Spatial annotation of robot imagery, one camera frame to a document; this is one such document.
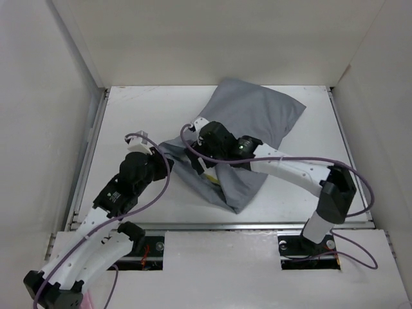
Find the white pillow yellow edge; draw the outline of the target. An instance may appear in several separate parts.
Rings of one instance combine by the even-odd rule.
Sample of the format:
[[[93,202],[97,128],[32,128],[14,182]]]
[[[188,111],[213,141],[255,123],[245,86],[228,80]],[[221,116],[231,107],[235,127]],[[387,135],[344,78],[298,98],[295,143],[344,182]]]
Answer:
[[[205,177],[213,184],[220,185],[217,174],[213,171],[211,173],[205,173]]]

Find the grey pillowcase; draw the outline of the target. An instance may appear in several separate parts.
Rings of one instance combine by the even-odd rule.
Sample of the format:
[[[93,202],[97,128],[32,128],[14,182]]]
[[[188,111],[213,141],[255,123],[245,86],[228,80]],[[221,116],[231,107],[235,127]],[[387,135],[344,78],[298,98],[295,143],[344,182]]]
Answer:
[[[223,80],[199,116],[222,123],[235,137],[249,135],[277,149],[305,111],[298,100],[278,91],[237,79]],[[216,166],[218,183],[198,175],[185,155],[183,140],[194,141],[189,131],[160,144],[174,162],[173,171],[207,202],[234,214],[241,213],[258,193],[267,176],[227,164]]]

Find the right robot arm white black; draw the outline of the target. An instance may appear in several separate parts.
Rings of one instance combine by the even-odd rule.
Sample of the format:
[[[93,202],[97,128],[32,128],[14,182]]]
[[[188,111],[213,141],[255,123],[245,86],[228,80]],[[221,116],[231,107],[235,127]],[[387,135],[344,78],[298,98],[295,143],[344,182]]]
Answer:
[[[198,174],[224,164],[280,178],[318,199],[298,238],[303,252],[314,253],[327,233],[345,222],[357,192],[347,165],[325,158],[289,156],[258,138],[236,138],[223,124],[205,118],[197,118],[186,129],[196,135],[194,142],[185,143],[185,151]]]

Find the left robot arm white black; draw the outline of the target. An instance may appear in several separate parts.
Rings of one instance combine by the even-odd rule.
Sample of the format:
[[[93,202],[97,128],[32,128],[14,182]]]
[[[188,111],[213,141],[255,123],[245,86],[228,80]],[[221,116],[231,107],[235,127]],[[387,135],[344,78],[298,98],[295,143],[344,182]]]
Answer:
[[[101,190],[68,246],[23,283],[33,308],[80,308],[87,284],[120,257],[144,249],[143,229],[126,221],[159,200],[137,208],[139,196],[158,180],[170,180],[171,160],[157,147],[126,155],[116,174]]]

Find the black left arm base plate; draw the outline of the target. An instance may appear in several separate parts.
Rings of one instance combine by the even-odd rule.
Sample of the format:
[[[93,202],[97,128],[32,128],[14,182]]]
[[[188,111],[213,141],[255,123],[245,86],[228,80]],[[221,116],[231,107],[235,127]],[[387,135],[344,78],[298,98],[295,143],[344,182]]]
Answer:
[[[115,264],[121,271],[158,271],[164,267],[164,236],[146,236],[141,244],[133,245],[132,251]]]

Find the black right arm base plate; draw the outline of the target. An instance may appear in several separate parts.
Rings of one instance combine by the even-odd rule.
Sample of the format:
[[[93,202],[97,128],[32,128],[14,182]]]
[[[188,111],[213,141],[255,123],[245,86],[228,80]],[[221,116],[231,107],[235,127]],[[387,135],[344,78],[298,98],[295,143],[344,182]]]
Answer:
[[[300,235],[277,237],[282,270],[340,270],[334,237],[327,234],[320,244]]]

